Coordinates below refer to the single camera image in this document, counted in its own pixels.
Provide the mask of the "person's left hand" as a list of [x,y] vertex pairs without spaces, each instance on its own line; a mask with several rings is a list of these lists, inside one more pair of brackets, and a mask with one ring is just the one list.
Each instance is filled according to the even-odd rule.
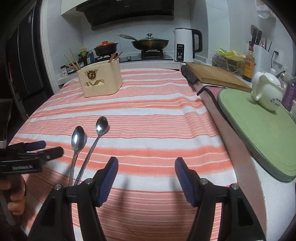
[[19,216],[22,215],[25,210],[25,181],[22,176],[20,176],[21,185],[20,187],[11,192],[10,195],[10,202],[7,204],[8,211],[11,212],[13,215]]

